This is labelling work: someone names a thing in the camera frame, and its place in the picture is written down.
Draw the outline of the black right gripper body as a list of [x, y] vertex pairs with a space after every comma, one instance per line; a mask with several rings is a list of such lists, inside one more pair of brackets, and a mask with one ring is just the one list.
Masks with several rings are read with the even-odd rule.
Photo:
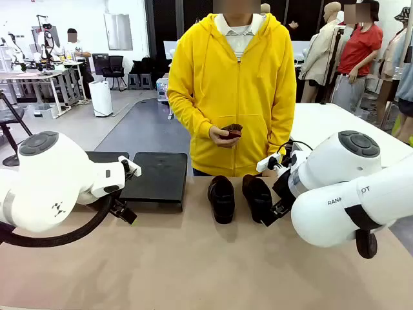
[[296, 197], [292, 194], [288, 186], [290, 175], [290, 169], [282, 172], [272, 187], [273, 191], [280, 198], [280, 200], [276, 203], [278, 207], [292, 207], [296, 200]]

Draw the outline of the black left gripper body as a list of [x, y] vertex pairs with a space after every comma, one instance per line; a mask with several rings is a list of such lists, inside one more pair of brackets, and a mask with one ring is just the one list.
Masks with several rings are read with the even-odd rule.
[[127, 210], [124, 203], [117, 199], [117, 196], [110, 196], [110, 213], [114, 216], [123, 216]]

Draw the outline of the person's right hand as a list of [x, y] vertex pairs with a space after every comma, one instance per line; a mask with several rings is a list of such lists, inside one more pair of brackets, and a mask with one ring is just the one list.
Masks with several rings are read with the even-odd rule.
[[239, 137], [232, 139], [222, 139], [221, 137], [228, 137], [229, 131], [222, 130], [217, 126], [212, 126], [209, 130], [210, 139], [221, 148], [232, 149], [239, 141]]

